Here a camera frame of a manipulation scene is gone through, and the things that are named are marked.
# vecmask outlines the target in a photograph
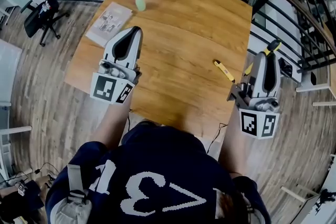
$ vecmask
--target hardwood floor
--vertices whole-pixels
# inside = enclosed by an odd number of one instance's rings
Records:
[[[98,6],[62,2],[60,10],[70,11],[71,15],[55,26],[61,39],[49,33],[44,48],[38,44],[41,33],[28,38],[24,31],[23,22],[29,12],[20,14],[17,8],[0,31],[1,39],[23,49],[10,120],[12,126],[31,125],[33,131],[12,135],[19,169],[37,169],[50,162],[61,170],[105,113],[105,104],[63,82],[78,41]],[[275,138],[248,141],[248,176],[257,182],[273,223],[288,223],[300,206],[280,187],[295,190],[295,184],[300,183],[319,190],[336,143],[336,136],[332,137],[336,108],[311,105],[313,101],[331,100],[329,91],[296,93],[295,87],[293,81],[282,79],[281,118]],[[140,118],[132,113],[130,117],[131,125]]]

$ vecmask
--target office chair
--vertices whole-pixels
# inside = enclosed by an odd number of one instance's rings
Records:
[[[44,38],[47,34],[47,31],[51,29],[55,37],[60,39],[60,35],[56,33],[55,29],[53,28],[53,24],[64,16],[69,17],[69,13],[63,13],[54,18],[54,15],[58,12],[59,8],[57,0],[46,0],[37,7],[31,6],[31,3],[32,0],[21,9],[21,13],[27,8],[32,11],[32,13],[29,14],[24,22],[28,37],[32,37],[38,29],[43,29],[44,31],[40,40],[40,45],[44,47],[46,45],[44,43]]]

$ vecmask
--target flower vase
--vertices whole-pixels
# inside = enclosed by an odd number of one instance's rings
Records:
[[[145,0],[135,0],[136,7],[138,11],[143,12],[146,9],[146,2]]]

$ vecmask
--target wooden table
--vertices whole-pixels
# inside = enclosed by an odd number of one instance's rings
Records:
[[[133,10],[125,26],[140,26],[142,71],[131,109],[143,117],[198,136],[213,137],[227,123],[232,83],[214,66],[220,60],[240,80],[250,32],[252,8],[240,0],[146,0],[138,12],[134,0],[105,0],[90,25],[111,3]],[[104,49],[83,36],[65,82],[90,91]]]

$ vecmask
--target white box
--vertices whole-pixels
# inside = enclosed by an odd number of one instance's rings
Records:
[[[279,113],[239,109],[240,129],[256,139],[273,138],[279,116]]]
[[[134,84],[127,79],[93,73],[90,97],[108,104],[123,104],[133,88]]]
[[[132,10],[112,2],[85,35],[101,47],[111,40],[132,16]]]

